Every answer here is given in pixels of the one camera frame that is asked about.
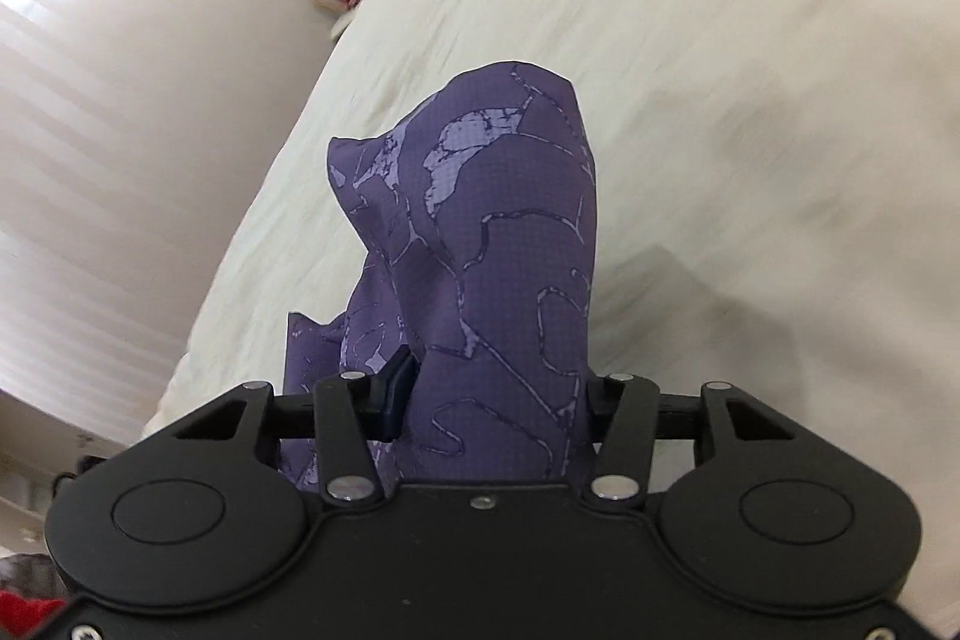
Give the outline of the cream bedspread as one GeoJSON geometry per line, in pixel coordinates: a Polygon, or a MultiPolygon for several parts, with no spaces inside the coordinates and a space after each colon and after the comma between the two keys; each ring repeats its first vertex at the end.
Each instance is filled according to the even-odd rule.
{"type": "Polygon", "coordinates": [[[153,424],[277,378],[363,248],[324,158],[456,74],[573,83],[599,169],[590,362],[742,386],[911,494],[903,598],[958,627],[958,0],[364,0],[192,326],[153,424]]]}

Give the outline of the purple patterned hooded jacket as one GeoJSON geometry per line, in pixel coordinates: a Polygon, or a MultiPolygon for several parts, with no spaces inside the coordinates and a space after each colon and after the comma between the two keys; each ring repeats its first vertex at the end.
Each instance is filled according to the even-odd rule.
{"type": "Polygon", "coordinates": [[[583,479],[597,197],[573,86],[467,71],[392,130],[334,140],[327,175],[366,257],[342,315],[290,315],[285,392],[409,349],[402,434],[371,448],[386,484],[583,479]]]}

